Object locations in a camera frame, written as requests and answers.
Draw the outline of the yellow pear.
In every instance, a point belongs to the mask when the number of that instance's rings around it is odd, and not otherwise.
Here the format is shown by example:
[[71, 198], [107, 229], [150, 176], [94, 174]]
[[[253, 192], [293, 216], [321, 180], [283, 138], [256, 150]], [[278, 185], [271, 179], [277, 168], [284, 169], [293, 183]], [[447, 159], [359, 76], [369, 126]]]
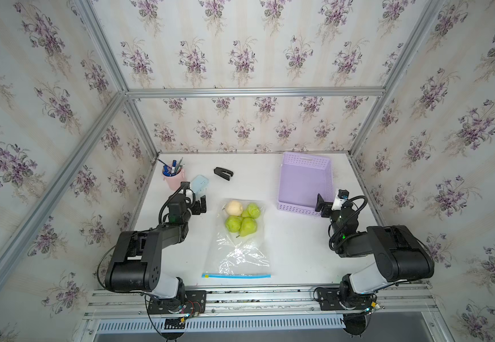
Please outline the yellow pear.
[[238, 216], [239, 217], [242, 215], [242, 213], [244, 211], [243, 204], [240, 201], [231, 200], [225, 206], [225, 211], [230, 216]]

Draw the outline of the green pear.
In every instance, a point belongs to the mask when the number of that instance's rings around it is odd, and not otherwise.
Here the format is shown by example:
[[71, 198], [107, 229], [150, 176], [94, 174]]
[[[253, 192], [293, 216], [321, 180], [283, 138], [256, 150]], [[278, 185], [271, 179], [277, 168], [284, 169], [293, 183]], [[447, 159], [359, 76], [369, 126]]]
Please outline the green pear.
[[230, 233], [238, 233], [241, 229], [242, 223], [242, 217], [230, 215], [225, 221], [225, 227]]
[[257, 219], [261, 215], [261, 209], [254, 202], [247, 205], [247, 207], [243, 210], [241, 214], [244, 218], [252, 218]]
[[248, 235], [254, 234], [257, 232], [257, 221], [251, 217], [246, 217], [242, 220], [242, 224], [239, 231], [240, 237], [246, 237]]

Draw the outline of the clear zip-top plastic bag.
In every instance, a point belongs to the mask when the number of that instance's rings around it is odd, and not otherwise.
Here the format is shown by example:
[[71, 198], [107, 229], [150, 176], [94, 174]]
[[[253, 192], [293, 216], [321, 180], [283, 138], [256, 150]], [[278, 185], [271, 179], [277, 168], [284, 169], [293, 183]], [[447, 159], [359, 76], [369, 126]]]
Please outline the clear zip-top plastic bag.
[[[254, 202], [261, 209], [256, 219], [257, 232], [246, 237], [230, 233], [225, 221], [230, 216], [225, 206], [231, 200], [240, 201], [243, 209]], [[213, 279], [268, 279], [271, 262], [265, 239], [265, 214], [267, 203], [254, 199], [222, 199], [216, 209], [212, 239], [207, 250], [203, 278]]]

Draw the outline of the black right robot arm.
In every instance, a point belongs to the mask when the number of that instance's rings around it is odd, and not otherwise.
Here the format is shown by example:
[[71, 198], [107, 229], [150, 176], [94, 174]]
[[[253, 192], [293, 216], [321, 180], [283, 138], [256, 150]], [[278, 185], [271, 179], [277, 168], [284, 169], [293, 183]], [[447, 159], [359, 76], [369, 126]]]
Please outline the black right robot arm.
[[349, 197], [339, 190], [333, 202], [317, 195], [315, 211], [328, 218], [329, 248], [341, 258], [373, 256], [374, 262], [358, 272], [346, 274], [337, 287], [317, 287], [314, 299], [323, 311], [362, 310], [370, 312], [376, 294], [393, 285], [429, 279], [435, 262], [404, 225], [370, 226], [358, 230], [358, 217], [368, 204], [364, 195]]

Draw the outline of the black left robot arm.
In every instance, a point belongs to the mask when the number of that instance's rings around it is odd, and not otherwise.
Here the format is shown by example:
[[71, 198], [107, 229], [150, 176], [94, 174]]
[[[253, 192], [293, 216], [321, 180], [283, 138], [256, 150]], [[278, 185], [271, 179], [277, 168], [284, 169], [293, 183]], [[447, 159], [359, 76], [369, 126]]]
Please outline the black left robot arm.
[[105, 276], [96, 270], [99, 285], [115, 294], [140, 294], [148, 304], [184, 307], [188, 300], [184, 282], [162, 270], [163, 250], [184, 242], [190, 218], [205, 212], [205, 202], [196, 199], [189, 182], [182, 182], [160, 208], [156, 227], [120, 233], [103, 255], [102, 260], [110, 257]]

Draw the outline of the light blue pencil case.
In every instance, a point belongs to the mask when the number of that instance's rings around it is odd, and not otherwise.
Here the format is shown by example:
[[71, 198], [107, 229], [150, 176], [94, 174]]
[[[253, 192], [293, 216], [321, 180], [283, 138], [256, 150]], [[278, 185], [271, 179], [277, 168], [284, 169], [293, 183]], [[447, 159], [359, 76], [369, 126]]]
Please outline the light blue pencil case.
[[197, 198], [205, 195], [210, 181], [203, 175], [197, 175], [190, 181], [190, 189]]

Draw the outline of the purple plastic basket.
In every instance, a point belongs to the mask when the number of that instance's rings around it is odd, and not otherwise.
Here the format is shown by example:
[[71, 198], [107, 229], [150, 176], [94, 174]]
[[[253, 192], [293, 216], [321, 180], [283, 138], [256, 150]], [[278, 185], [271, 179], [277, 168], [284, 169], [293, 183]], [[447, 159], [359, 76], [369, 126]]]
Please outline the purple plastic basket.
[[334, 199], [331, 159], [298, 152], [285, 152], [280, 169], [277, 209], [294, 214], [319, 216], [317, 196]]

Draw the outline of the black stapler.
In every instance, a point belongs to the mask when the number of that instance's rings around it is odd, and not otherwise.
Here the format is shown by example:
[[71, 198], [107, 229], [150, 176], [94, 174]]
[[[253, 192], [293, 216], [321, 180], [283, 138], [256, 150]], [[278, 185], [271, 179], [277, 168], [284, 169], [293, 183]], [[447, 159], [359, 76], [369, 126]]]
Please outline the black stapler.
[[234, 176], [234, 172], [233, 171], [231, 171], [229, 169], [226, 169], [226, 168], [222, 168], [222, 167], [216, 167], [213, 170], [213, 172], [218, 177], [223, 178], [224, 180], [227, 180], [227, 181], [230, 181], [231, 178]]

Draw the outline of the pink pen cup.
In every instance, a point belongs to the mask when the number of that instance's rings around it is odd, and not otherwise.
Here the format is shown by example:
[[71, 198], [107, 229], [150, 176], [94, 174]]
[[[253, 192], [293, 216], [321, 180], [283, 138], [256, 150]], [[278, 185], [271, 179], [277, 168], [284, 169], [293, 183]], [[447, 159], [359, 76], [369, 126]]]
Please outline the pink pen cup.
[[184, 170], [179, 171], [175, 175], [163, 174], [163, 179], [172, 191], [176, 191], [182, 182], [187, 182], [186, 172]]

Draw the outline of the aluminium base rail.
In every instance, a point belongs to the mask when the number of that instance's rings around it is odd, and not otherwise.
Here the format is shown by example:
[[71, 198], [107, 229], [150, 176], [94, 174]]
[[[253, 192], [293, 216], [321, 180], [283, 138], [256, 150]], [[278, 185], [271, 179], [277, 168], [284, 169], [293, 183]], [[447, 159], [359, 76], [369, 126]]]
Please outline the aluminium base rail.
[[434, 341], [444, 340], [443, 318], [425, 284], [402, 284], [343, 308], [336, 285], [209, 286], [187, 288], [178, 313], [135, 294], [94, 291], [78, 341], [112, 333], [183, 333], [343, 329], [355, 334], [377, 314], [420, 314]]

